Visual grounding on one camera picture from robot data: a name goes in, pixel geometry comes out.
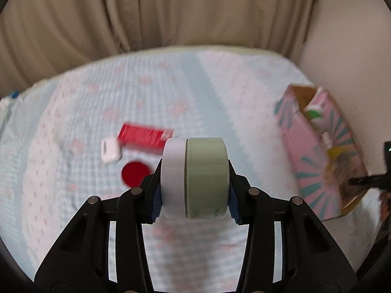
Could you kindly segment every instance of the metal pivot bolt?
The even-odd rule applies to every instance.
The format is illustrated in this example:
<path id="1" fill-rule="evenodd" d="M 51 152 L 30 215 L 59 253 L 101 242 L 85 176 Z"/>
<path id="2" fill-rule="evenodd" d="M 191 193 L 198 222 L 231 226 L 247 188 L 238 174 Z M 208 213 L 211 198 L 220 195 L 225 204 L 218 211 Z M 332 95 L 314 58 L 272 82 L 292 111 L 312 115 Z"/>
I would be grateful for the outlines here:
<path id="1" fill-rule="evenodd" d="M 292 202 L 296 205 L 301 205 L 303 203 L 303 200 L 300 197 L 295 196 L 292 198 Z"/>
<path id="2" fill-rule="evenodd" d="M 256 196 L 256 195 L 259 194 L 259 189 L 256 188 L 256 187 L 251 187 L 251 188 L 248 189 L 248 193 L 250 195 Z"/>
<path id="3" fill-rule="evenodd" d="M 133 188 L 130 190 L 130 192 L 131 192 L 133 195 L 138 195 L 138 194 L 140 194 L 142 191 L 143 191 L 143 190 L 142 190 L 142 188 L 140 188 L 140 187 L 133 187 Z"/>
<path id="4" fill-rule="evenodd" d="M 99 201 L 99 198 L 97 196 L 91 196 L 87 199 L 87 202 L 91 205 L 97 203 Z"/>

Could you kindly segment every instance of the beige curtain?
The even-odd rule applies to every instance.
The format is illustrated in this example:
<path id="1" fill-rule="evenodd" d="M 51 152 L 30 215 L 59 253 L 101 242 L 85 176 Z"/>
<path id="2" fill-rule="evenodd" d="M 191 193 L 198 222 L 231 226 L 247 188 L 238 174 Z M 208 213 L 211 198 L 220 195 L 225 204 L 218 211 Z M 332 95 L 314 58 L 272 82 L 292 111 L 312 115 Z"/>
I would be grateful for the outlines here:
<path id="1" fill-rule="evenodd" d="M 298 62 L 313 0 L 9 0 L 0 96 L 87 62 L 168 45 L 275 50 Z"/>

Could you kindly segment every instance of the red box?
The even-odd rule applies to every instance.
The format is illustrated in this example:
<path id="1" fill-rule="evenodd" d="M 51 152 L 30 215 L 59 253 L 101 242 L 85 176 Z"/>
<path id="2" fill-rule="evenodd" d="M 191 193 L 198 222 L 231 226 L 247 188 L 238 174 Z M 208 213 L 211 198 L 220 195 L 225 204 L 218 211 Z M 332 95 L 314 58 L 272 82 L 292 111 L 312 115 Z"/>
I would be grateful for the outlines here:
<path id="1" fill-rule="evenodd" d="M 173 137 L 172 129 L 157 129 L 150 126 L 125 122 L 118 135 L 121 146 L 139 151 L 163 154 L 167 140 Z"/>

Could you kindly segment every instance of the red circular object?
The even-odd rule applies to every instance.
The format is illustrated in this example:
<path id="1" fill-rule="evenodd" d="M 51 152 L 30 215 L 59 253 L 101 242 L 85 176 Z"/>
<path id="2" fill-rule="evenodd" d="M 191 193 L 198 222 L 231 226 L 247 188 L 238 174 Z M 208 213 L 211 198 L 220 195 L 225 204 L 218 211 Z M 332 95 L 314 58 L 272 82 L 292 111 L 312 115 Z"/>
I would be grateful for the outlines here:
<path id="1" fill-rule="evenodd" d="M 129 188 L 139 187 L 144 177 L 149 175 L 151 170 L 141 162 L 130 162 L 122 169 L 122 180 Z"/>

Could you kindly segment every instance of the bedsheet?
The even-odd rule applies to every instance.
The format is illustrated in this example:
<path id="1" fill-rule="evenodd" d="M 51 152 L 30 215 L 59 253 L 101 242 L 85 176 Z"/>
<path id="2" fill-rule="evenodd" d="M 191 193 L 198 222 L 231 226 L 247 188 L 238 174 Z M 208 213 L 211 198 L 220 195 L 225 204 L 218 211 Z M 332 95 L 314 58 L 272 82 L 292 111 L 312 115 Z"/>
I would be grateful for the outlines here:
<path id="1" fill-rule="evenodd" d="M 124 150 L 104 165 L 100 142 L 124 121 L 174 128 L 179 137 L 222 137 L 236 172 L 273 197 L 297 186 L 272 112 L 289 83 L 311 84 L 273 52 L 236 48 L 171 48 L 126 54 L 71 70 L 0 109 L 0 236 L 34 278 L 45 254 L 90 195 L 126 191 L 122 167 L 160 157 Z M 370 191 L 349 215 L 326 221 L 354 269 L 379 228 L 378 193 Z M 110 277 L 115 280 L 110 234 Z M 229 213 L 221 220 L 175 221 L 163 214 L 143 226 L 155 290 L 235 290 L 247 227 Z M 276 226 L 274 278 L 281 276 Z"/>

